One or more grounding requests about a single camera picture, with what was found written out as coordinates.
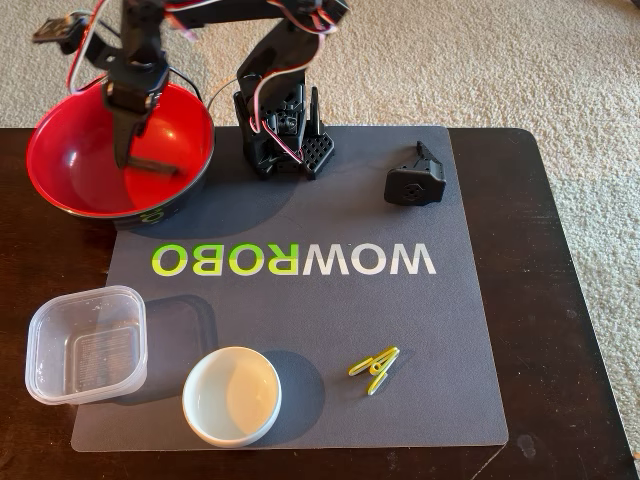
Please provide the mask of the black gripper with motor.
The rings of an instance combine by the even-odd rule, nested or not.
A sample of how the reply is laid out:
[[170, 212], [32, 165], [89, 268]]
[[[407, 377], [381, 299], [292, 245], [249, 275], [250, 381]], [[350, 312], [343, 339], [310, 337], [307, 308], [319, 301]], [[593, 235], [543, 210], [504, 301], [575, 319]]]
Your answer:
[[168, 84], [169, 65], [165, 57], [146, 64], [108, 57], [106, 73], [103, 93], [105, 104], [113, 109], [114, 160], [124, 169], [133, 136], [144, 134], [152, 109]]

